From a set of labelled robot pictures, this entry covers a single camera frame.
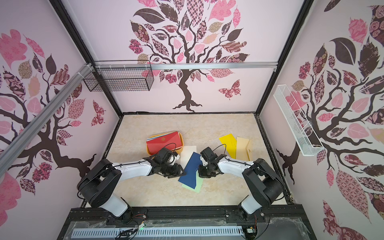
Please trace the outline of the navy blue envelope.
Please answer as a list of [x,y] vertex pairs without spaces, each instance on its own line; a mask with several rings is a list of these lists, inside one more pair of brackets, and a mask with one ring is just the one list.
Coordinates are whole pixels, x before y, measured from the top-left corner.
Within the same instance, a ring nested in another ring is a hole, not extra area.
[[187,181],[195,176],[196,171],[198,171],[200,165],[202,165],[201,155],[198,153],[193,153],[184,169],[186,174],[179,178],[179,182],[182,184],[187,184]]

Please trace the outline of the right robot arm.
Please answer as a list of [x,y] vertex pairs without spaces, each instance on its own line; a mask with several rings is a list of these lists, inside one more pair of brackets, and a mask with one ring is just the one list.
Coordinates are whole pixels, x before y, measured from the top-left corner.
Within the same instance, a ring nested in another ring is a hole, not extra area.
[[244,179],[250,194],[238,206],[237,214],[247,220],[257,210],[270,207],[284,192],[281,178],[271,166],[261,158],[254,162],[236,160],[225,154],[217,155],[207,147],[201,151],[202,165],[199,165],[200,178],[214,178],[231,174]]

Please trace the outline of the light green envelope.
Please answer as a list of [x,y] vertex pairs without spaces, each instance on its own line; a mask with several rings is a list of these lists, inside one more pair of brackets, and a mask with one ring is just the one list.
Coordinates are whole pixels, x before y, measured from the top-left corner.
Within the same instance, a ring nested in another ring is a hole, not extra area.
[[203,186],[203,181],[204,180],[199,177],[198,171],[196,171],[195,176],[188,180],[187,184],[182,184],[182,187],[195,193],[200,193]]

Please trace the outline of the white envelope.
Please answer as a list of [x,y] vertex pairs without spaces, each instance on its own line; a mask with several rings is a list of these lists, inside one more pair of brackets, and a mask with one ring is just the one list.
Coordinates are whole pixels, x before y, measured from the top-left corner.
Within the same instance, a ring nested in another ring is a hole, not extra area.
[[197,146],[184,146],[180,153],[180,165],[185,168],[192,154],[197,151]]

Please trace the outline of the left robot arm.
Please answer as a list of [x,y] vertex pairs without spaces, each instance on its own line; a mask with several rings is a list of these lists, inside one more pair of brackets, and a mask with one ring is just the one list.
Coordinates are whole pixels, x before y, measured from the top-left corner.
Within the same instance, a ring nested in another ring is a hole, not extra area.
[[168,179],[185,176],[183,167],[176,163],[179,159],[178,153],[167,148],[136,162],[118,164],[102,159],[82,177],[77,185],[78,194],[82,195],[92,208],[108,211],[118,224],[129,224],[134,214],[129,204],[114,194],[118,183],[152,175]]

